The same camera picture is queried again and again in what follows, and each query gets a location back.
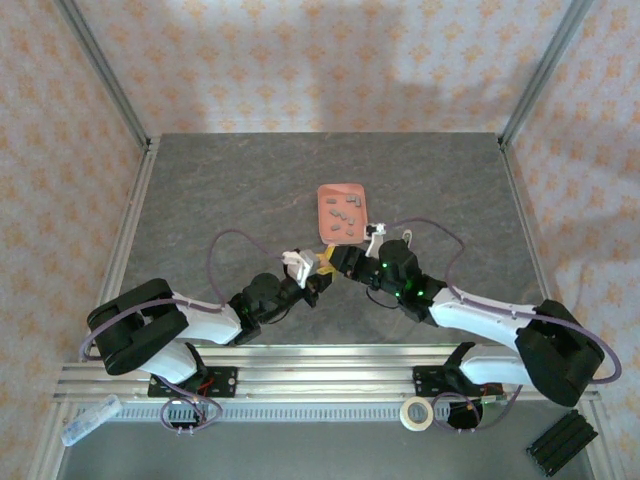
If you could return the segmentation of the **pink plastic tray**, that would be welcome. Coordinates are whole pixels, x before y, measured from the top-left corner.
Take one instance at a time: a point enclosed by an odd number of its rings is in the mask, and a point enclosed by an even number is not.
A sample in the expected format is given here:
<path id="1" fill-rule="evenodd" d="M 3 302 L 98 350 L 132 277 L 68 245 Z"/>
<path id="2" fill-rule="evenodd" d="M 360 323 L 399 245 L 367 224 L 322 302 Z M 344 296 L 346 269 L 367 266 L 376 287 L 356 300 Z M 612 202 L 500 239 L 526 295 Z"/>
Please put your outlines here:
<path id="1" fill-rule="evenodd" d="M 352 200 L 355 197 L 362 199 L 362 205 L 356 206 L 354 202 L 345 203 L 345 197 L 350 196 Z M 327 204 L 326 200 L 333 198 L 336 204 Z M 366 208 L 366 196 L 364 187 L 357 183 L 342 184 L 324 184 L 317 189 L 318 200 L 318 231 L 320 239 L 325 245 L 352 245 L 360 244 L 364 239 L 364 230 L 368 224 L 368 215 Z M 355 218 L 354 224 L 349 224 L 346 220 L 342 220 L 339 216 L 334 217 L 330 214 L 330 210 L 336 210 L 339 214 L 345 213 L 347 217 Z M 338 231 L 331 231 L 333 225 L 340 225 Z M 353 236 L 346 234 L 346 230 L 354 231 Z"/>

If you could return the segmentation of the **white tape roll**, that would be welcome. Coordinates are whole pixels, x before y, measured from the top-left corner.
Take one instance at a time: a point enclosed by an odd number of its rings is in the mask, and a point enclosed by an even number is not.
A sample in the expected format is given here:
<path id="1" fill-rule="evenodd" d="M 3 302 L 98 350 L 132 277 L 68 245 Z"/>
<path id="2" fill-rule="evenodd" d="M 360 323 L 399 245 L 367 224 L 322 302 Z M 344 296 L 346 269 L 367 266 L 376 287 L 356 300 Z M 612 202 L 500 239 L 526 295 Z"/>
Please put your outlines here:
<path id="1" fill-rule="evenodd" d="M 414 405 L 422 407 L 425 411 L 425 419 L 421 422 L 413 420 L 410 416 L 410 408 Z M 413 396 L 406 399 L 399 410 L 399 419 L 401 424 L 407 430 L 412 432 L 422 432 L 427 430 L 432 425 L 434 417 L 434 409 L 424 397 Z"/>

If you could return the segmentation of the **clear plastic bottle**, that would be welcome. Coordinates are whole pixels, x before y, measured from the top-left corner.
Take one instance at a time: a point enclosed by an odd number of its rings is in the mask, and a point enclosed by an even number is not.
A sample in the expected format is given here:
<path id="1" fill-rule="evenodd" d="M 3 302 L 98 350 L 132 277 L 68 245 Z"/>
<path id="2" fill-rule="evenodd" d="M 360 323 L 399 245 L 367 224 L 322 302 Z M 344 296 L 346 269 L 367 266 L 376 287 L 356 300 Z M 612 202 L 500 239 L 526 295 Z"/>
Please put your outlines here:
<path id="1" fill-rule="evenodd" d="M 71 447 L 94 432 L 122 411 L 122 403 L 110 394 L 95 405 L 76 415 L 63 429 L 60 439 L 65 447 Z"/>

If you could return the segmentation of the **black aluminium extrusion piece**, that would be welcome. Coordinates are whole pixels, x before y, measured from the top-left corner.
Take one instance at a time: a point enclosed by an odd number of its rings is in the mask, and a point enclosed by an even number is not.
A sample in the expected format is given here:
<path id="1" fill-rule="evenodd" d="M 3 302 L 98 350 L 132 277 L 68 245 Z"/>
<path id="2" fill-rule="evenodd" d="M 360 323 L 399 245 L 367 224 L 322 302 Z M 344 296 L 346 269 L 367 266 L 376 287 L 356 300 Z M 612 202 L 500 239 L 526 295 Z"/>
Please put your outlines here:
<path id="1" fill-rule="evenodd" d="M 526 453 L 547 477 L 553 477 L 583 451 L 598 432 L 576 409 L 569 411 L 526 448 Z"/>

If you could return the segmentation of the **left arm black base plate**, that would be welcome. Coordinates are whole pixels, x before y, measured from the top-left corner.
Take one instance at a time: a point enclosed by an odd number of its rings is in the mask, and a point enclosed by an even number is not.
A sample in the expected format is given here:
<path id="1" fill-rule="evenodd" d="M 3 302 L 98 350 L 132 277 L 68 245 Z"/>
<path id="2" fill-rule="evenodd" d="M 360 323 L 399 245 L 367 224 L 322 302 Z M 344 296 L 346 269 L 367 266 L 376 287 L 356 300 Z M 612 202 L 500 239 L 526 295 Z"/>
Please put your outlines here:
<path id="1" fill-rule="evenodd" d="M 233 398 L 237 387 L 238 368 L 233 366 L 205 366 L 178 387 L 190 395 L 198 394 L 207 398 Z M 177 392 L 160 381 L 157 376 L 150 378 L 147 395 L 150 398 L 169 398 Z"/>

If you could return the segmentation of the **aluminium front rail beam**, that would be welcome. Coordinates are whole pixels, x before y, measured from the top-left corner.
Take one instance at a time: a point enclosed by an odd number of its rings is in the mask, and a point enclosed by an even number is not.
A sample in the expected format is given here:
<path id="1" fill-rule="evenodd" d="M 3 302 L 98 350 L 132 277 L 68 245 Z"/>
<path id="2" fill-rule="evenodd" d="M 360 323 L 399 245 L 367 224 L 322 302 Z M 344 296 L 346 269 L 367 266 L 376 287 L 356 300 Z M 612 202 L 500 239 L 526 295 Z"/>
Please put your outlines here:
<path id="1" fill-rule="evenodd" d="M 392 402 L 415 393 L 412 369 L 439 365 L 452 345 L 246 345 L 202 347 L 203 360 L 238 369 L 237 402 Z M 97 361 L 62 367 L 57 402 L 91 402 L 109 394 L 146 401 L 149 375 L 110 376 Z"/>

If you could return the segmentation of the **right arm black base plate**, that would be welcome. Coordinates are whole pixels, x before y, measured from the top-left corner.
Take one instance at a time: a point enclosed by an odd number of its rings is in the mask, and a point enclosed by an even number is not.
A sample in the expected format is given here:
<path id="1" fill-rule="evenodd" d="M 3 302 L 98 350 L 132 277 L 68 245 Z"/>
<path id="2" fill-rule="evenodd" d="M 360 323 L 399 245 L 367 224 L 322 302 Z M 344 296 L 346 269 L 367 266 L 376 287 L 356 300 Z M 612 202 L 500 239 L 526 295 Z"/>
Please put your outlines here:
<path id="1" fill-rule="evenodd" d="M 475 383 L 460 369 L 451 366 L 414 366 L 412 381 L 420 397 L 436 397 L 443 393 L 456 393 L 467 397 L 502 395 L 500 383 Z"/>

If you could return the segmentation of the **aluminium side rail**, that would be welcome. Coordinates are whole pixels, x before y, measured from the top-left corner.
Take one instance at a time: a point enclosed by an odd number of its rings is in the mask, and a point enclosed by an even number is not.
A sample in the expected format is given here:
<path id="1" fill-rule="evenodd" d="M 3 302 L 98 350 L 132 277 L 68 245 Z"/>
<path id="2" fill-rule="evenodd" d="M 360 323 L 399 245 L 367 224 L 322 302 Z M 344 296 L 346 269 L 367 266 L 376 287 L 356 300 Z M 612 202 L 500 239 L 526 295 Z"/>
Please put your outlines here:
<path id="1" fill-rule="evenodd" d="M 539 258 L 533 242 L 533 237 L 524 208 L 524 200 L 520 195 L 514 170 L 509 162 L 508 155 L 500 150 L 500 158 L 503 161 L 507 179 L 511 188 L 512 196 L 516 206 L 516 211 L 522 226 L 526 245 L 529 251 L 536 282 L 540 293 L 543 295 L 543 302 L 539 307 L 551 307 L 552 303 L 547 300 L 548 288 L 544 279 L 544 274 L 540 266 Z M 561 340 L 571 340 L 570 336 L 562 333 L 561 325 L 555 325 L 549 318 L 538 319 L 536 316 L 537 306 L 516 305 L 507 303 L 505 307 L 499 308 L 498 316 L 504 324 L 511 324 L 511 327 L 502 327 L 499 340 L 506 338 L 506 345 L 523 355 L 524 362 L 539 362 L 542 359 L 561 359 Z"/>
<path id="2" fill-rule="evenodd" d="M 141 156 L 93 309 L 119 295 L 160 143 L 160 136 L 151 137 Z"/>

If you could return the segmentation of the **aluminium upright post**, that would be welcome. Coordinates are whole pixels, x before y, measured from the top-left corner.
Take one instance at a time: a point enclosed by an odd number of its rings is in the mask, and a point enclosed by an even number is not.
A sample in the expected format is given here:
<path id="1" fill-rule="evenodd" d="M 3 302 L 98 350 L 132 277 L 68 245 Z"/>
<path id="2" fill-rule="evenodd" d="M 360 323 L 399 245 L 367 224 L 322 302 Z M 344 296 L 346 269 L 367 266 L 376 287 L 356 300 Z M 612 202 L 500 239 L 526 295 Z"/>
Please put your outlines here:
<path id="1" fill-rule="evenodd" d="M 594 0 L 571 0 L 513 113 L 498 136 L 502 152 L 506 152 L 515 140 L 593 3 Z"/>
<path id="2" fill-rule="evenodd" d="M 151 142 L 150 137 L 129 101 L 77 1 L 53 0 L 53 3 L 68 24 L 81 50 L 104 86 L 135 143 L 143 151 L 146 151 Z"/>

